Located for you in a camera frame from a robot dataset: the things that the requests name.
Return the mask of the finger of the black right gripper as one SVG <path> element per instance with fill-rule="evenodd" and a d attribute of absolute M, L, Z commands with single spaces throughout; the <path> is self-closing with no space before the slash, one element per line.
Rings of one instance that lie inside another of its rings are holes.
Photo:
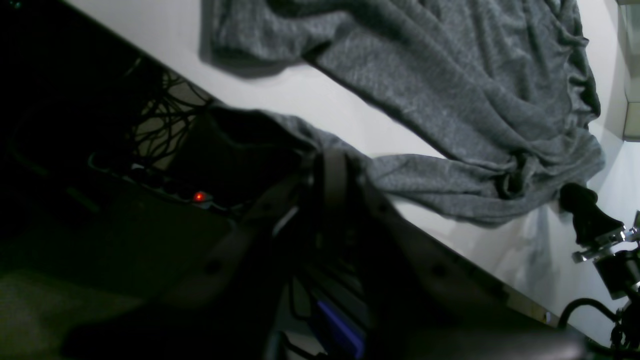
<path fill-rule="evenodd" d="M 567 183 L 560 189 L 558 203 L 573 215 L 576 243 L 596 246 L 604 243 L 606 235 L 620 232 L 624 224 L 608 216 L 597 205 L 598 194 L 578 183 Z"/>

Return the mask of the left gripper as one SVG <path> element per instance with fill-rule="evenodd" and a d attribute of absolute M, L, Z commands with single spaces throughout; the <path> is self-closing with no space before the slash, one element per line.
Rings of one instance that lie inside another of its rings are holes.
<path fill-rule="evenodd" d="M 639 248 L 618 249 L 626 243 L 639 243 L 639 213 L 636 212 L 631 228 L 623 224 L 622 231 L 613 232 L 603 238 L 603 244 L 579 245 L 571 259 L 575 264 L 592 261 L 610 298 L 618 300 L 628 292 L 639 292 Z"/>

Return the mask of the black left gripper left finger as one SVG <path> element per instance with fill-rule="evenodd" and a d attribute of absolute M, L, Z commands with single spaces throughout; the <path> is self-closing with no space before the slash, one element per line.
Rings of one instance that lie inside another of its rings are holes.
<path fill-rule="evenodd" d="M 348 155 L 326 150 L 268 189 L 168 289 L 107 321 L 74 328 L 73 360 L 258 360 L 282 290 L 304 268 L 348 246 Z"/>

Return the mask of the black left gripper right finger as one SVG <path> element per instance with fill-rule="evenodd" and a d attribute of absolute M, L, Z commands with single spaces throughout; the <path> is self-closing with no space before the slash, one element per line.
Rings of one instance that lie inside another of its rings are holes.
<path fill-rule="evenodd" d="M 398 212 L 346 156 L 353 264 L 371 312 L 366 360 L 583 360 L 582 337 L 518 313 Z"/>

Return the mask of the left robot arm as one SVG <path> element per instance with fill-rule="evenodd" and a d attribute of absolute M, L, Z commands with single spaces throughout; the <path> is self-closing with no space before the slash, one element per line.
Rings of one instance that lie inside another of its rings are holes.
<path fill-rule="evenodd" d="M 267 360 L 285 350 L 309 360 L 611 360 L 639 358 L 638 250 L 605 253 L 605 284 L 627 296 L 612 312 L 581 298 L 556 328 L 508 309 L 439 241 L 411 224 L 340 150 L 302 159 L 266 191 L 235 230 L 146 305 L 74 328 L 74 360 Z M 273 330 L 282 290 L 295 277 L 312 296 L 310 269 L 347 260 L 368 312 L 337 300 L 304 317 L 325 353 L 310 354 Z"/>

